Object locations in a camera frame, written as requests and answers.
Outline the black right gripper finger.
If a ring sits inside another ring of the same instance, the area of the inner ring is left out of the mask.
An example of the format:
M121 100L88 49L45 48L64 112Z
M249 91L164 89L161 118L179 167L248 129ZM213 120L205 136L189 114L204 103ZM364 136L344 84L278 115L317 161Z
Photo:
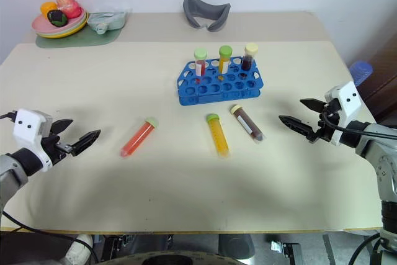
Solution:
M325 102L313 98L300 99L300 102L309 108L309 110L315 111L317 113L322 113L324 106L326 105Z
M303 135L309 142L314 143L316 141L316 133L312 127L304 124L301 120L288 115L280 115L279 119L285 126Z

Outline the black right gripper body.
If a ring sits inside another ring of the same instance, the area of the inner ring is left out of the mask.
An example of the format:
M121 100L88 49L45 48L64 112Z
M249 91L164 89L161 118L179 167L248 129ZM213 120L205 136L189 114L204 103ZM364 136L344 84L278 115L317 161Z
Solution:
M321 127L321 138L330 142L335 129L329 123L337 126L339 124L339 110L341 106L337 99L333 99L328 103L316 100L314 111L319 113L318 125Z

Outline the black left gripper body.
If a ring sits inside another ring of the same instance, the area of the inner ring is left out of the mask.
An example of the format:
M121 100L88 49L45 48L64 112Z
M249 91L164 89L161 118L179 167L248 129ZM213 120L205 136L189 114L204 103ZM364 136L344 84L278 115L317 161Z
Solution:
M72 146L62 143L58 135L50 134L42 138L41 146L50 158L52 165L56 165L63 160L67 154L72 152Z

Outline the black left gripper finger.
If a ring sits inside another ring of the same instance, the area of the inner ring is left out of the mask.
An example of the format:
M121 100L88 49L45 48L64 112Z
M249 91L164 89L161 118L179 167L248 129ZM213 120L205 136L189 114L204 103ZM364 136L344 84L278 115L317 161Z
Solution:
M59 119L54 121L51 125L51 134L59 135L61 132L65 131L71 124L73 119Z
M89 133L86 133L82 136L76 143L71 145L70 154L73 156L77 156L81 154L83 151L88 149L99 137L101 130L94 130Z

